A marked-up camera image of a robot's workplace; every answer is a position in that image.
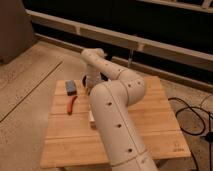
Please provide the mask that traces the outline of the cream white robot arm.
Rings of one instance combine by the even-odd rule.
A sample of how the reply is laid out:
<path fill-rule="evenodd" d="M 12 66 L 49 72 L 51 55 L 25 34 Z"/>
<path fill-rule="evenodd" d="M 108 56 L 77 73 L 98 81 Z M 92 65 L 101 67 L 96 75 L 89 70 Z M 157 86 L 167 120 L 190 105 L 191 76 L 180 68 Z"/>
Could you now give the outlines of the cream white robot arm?
<path fill-rule="evenodd" d="M 91 111 L 112 171 L 158 171 L 128 112 L 145 95 L 143 77 L 105 60 L 102 49 L 84 49 L 81 57 L 92 86 Z"/>

